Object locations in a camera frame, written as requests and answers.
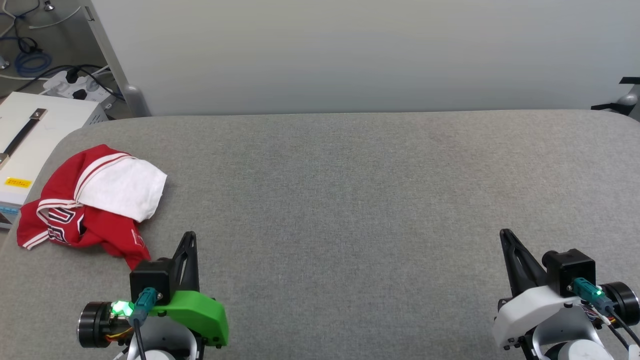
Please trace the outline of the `grey partition post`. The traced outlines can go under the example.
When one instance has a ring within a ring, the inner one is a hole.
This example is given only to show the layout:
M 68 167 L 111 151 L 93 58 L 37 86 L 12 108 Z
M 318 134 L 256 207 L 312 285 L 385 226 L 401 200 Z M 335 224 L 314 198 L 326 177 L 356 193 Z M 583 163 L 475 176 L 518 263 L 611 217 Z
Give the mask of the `grey partition post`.
M 94 38 L 96 39 L 103 57 L 105 58 L 107 65 L 114 74 L 114 79 L 118 88 L 122 91 L 122 95 L 128 108 L 130 109 L 134 117 L 148 117 L 151 115 L 146 100 L 140 89 L 135 85 L 130 84 L 122 69 L 121 63 L 118 60 L 118 56 L 114 50 L 112 42 L 106 32 L 105 23 L 102 21 L 98 14 L 98 9 L 95 5 L 98 4 L 98 0 L 77 0 L 80 5 L 80 9 L 83 12 L 89 27 L 91 28 Z

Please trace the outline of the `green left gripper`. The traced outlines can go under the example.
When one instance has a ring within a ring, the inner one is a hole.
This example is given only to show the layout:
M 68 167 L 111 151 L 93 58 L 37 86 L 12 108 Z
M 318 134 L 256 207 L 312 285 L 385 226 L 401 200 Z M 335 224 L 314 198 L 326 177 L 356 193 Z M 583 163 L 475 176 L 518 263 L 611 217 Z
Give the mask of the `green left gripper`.
M 226 309 L 219 301 L 199 292 L 197 235 L 186 231 L 173 255 L 174 278 L 178 290 L 165 305 L 155 305 L 149 317 L 167 316 L 206 339 L 206 346 L 218 349 L 229 341 Z

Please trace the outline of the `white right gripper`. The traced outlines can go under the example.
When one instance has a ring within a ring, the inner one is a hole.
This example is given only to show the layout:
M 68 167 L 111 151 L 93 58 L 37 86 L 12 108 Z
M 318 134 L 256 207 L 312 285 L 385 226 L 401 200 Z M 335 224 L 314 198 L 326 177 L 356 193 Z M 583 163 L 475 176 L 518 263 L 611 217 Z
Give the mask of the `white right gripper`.
M 496 346 L 513 347 L 524 337 L 531 351 L 540 351 L 541 346 L 583 339 L 579 297 L 565 298 L 550 289 L 547 272 L 512 230 L 501 229 L 499 237 L 514 298 L 500 307 L 494 319 Z

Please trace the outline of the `red and white jersey shirt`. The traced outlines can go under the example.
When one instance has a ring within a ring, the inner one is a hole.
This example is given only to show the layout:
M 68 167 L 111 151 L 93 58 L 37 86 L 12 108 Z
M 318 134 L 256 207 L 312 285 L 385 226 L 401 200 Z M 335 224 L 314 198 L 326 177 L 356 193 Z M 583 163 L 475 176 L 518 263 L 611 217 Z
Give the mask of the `red and white jersey shirt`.
M 17 244 L 101 246 L 134 269 L 151 259 L 138 225 L 155 214 L 167 177 L 151 162 L 107 145 L 76 153 L 50 176 L 39 198 L 21 208 Z

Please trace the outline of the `white power strip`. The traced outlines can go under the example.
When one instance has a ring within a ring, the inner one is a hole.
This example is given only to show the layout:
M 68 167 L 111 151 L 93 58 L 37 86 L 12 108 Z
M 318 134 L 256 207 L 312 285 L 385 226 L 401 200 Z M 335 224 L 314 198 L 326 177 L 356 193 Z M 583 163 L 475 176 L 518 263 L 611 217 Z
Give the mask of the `white power strip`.
M 41 95 L 66 98 L 70 100 L 93 101 L 108 108 L 116 98 L 108 88 L 98 84 L 89 76 L 78 76 L 75 82 L 67 79 L 68 71 L 63 70 L 53 75 L 43 84 Z

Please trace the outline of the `black chair base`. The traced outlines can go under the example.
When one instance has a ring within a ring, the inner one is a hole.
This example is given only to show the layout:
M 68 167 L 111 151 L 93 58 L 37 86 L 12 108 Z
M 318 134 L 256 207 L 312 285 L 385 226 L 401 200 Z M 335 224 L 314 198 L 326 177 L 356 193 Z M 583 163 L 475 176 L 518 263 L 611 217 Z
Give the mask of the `black chair base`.
M 631 85 L 630 91 L 617 101 L 607 104 L 592 105 L 592 111 L 611 111 L 627 116 L 640 123 L 640 76 L 624 76 L 620 85 Z

